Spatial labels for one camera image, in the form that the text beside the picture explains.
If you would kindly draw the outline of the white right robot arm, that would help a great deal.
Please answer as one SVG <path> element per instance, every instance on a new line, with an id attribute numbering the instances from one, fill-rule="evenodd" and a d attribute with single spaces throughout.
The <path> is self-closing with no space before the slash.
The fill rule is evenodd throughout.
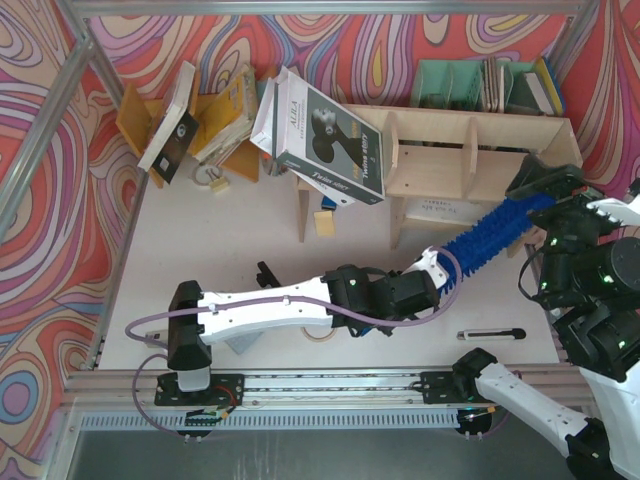
<path id="1" fill-rule="evenodd" d="M 527 228 L 545 233 L 532 258 L 538 286 L 526 298 L 546 313 L 564 365 L 521 373 L 476 348 L 413 384 L 425 404 L 457 407 L 467 435 L 485 436 L 481 408 L 499 406 L 543 436 L 577 479 L 639 475 L 639 187 L 607 197 L 575 165 L 523 159 L 504 202 L 448 244 L 452 293 L 462 278 Z"/>

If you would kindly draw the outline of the blue microfiber duster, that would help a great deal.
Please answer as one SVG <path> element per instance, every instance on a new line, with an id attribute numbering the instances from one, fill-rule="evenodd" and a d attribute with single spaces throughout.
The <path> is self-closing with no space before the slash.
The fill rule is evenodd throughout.
<path id="1" fill-rule="evenodd" d="M 458 235 L 437 250 L 438 261 L 449 274 L 446 285 L 437 289 L 440 295 L 438 311 L 429 308 L 411 318 L 396 322 L 385 322 L 371 317 L 366 321 L 355 320 L 349 327 L 351 335 L 360 337 L 372 328 L 377 328 L 389 336 L 396 327 L 421 325 L 444 314 L 455 302 L 464 278 L 471 276 L 528 231 L 532 227 L 528 218 L 530 213 L 554 204 L 555 201 L 544 194 L 518 201 L 505 199 L 471 230 Z"/>

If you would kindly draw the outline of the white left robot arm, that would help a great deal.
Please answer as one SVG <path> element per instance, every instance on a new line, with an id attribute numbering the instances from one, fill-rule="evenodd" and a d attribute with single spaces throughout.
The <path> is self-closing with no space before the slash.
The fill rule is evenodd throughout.
<path id="1" fill-rule="evenodd" d="M 446 281 L 438 265 L 417 264 L 402 273 L 344 265 L 298 284 L 242 293 L 205 293 L 186 281 L 169 306 L 167 366 L 179 392 L 201 393 L 211 385 L 215 343 L 282 327 L 345 328 L 355 338 L 376 328 L 390 335 L 420 312 L 439 312 Z"/>

